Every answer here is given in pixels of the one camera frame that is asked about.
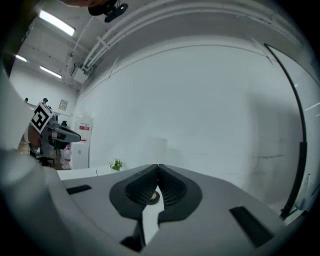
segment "potted plant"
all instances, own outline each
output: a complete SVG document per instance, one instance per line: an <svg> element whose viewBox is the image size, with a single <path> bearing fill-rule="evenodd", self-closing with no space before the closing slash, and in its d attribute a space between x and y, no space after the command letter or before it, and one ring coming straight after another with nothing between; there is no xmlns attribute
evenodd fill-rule
<svg viewBox="0 0 320 256"><path fill-rule="evenodd" d="M123 163L119 159L115 159L113 162L109 163L111 169L119 172L120 168L123 166Z"/></svg>

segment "black rubber pad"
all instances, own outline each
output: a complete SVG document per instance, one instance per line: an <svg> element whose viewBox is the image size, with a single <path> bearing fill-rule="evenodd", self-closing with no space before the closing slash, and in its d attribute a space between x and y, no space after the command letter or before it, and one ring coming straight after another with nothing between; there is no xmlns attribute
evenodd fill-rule
<svg viewBox="0 0 320 256"><path fill-rule="evenodd" d="M256 248L274 237L244 206L229 211Z"/></svg>
<svg viewBox="0 0 320 256"><path fill-rule="evenodd" d="M91 187L89 185L81 185L81 186L67 188L66 191L68 192L69 195L72 195L72 194L77 194L90 189Z"/></svg>

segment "green plant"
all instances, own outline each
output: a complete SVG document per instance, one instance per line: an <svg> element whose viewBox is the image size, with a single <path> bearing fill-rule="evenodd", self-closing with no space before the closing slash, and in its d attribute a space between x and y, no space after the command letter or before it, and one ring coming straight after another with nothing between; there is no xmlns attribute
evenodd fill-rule
<svg viewBox="0 0 320 256"><path fill-rule="evenodd" d="M114 169L119 172L120 168L122 167L122 162L119 159L114 159L113 162L109 163L109 166L111 169Z"/></svg>

